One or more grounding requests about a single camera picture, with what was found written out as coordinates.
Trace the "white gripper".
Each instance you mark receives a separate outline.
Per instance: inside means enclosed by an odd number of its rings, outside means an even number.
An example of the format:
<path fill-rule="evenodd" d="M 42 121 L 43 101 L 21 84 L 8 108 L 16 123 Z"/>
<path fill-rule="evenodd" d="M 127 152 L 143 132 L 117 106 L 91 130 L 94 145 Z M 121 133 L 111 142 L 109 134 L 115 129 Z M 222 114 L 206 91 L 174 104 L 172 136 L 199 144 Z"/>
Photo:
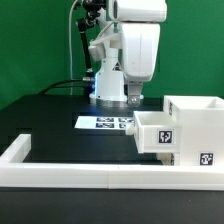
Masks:
<path fill-rule="evenodd" d="M 143 100 L 142 82 L 150 81 L 154 74 L 159 37 L 159 24 L 121 24 L 122 70 L 129 81 L 129 106 L 139 106 Z"/>

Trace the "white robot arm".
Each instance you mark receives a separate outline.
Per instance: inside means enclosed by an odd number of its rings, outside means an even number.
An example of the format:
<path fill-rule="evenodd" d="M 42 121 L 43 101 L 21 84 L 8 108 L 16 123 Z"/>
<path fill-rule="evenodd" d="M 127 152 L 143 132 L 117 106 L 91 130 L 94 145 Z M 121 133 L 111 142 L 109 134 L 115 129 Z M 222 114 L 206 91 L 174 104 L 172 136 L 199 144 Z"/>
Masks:
<path fill-rule="evenodd" d="M 154 74 L 166 0 L 106 0 L 99 13 L 101 32 L 88 50 L 101 68 L 90 102 L 136 107 L 143 100 L 143 84 Z"/>

